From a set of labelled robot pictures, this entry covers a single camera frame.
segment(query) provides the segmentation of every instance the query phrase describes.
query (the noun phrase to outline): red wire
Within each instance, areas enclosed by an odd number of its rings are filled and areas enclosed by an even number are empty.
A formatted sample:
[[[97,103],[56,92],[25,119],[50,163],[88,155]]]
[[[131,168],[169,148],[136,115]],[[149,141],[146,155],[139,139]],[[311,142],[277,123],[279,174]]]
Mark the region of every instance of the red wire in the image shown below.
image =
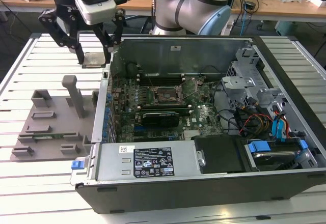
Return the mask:
[[[246,124],[249,122],[249,120],[250,120],[250,118],[251,118],[252,116],[264,116],[264,117],[267,117],[270,121],[273,122],[273,120],[272,120],[269,116],[267,116],[267,115],[264,115],[264,114],[253,114],[253,115],[251,115],[251,116],[248,117],[248,119],[247,119],[246,122],[244,123],[243,127],[246,126]]]
[[[252,116],[256,116],[256,114],[249,116],[248,119],[246,120],[246,122],[244,123],[243,127],[246,126],[246,124],[249,122],[249,120],[250,120],[250,118],[251,118]]]
[[[286,137],[287,138],[290,138],[290,135],[289,135],[289,130],[290,130],[290,125],[289,125],[289,123],[288,123],[288,121],[284,118],[284,116],[282,116],[283,118],[283,120],[285,121],[285,123],[286,123],[286,126],[285,126],[285,133],[286,133]]]
[[[264,114],[258,114],[259,116],[264,116],[264,117],[267,117],[270,121],[272,121],[273,122],[273,120],[269,117],[269,116],[267,116],[267,115],[264,115]]]

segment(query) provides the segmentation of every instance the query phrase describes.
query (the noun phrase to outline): warning label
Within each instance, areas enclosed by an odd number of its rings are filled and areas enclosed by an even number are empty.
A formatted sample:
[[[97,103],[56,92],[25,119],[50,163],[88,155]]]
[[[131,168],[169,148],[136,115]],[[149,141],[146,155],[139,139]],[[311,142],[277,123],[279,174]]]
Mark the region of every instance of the warning label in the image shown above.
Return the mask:
[[[136,178],[174,176],[171,148],[134,149],[133,158]]]

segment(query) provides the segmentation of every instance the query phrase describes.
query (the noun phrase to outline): label sticker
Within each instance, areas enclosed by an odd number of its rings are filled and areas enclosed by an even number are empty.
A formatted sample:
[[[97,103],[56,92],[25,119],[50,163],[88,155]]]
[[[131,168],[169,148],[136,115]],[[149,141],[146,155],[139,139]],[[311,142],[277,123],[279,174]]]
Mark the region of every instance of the label sticker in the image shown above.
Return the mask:
[[[134,145],[119,146],[119,153],[132,153],[134,150]]]
[[[133,158],[136,178],[174,176],[171,148],[135,149]]]
[[[181,46],[171,46],[171,51],[181,51]]]

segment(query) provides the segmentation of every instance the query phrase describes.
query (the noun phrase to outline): motherboard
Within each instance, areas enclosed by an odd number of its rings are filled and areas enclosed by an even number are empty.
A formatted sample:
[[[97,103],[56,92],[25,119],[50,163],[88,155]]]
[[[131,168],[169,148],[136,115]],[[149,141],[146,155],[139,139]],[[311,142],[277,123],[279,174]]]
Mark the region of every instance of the motherboard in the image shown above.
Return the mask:
[[[211,103],[215,82],[204,80],[199,76],[158,80],[113,75],[108,107],[114,141],[179,141],[223,133]]]

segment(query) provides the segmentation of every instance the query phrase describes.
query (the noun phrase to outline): power connector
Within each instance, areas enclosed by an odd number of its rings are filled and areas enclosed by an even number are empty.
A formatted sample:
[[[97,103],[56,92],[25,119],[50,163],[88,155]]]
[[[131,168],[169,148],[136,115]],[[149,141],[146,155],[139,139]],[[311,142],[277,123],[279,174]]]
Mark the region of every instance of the power connector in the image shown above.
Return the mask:
[[[243,3],[243,6],[249,11],[254,11],[256,4],[253,2],[246,1]]]

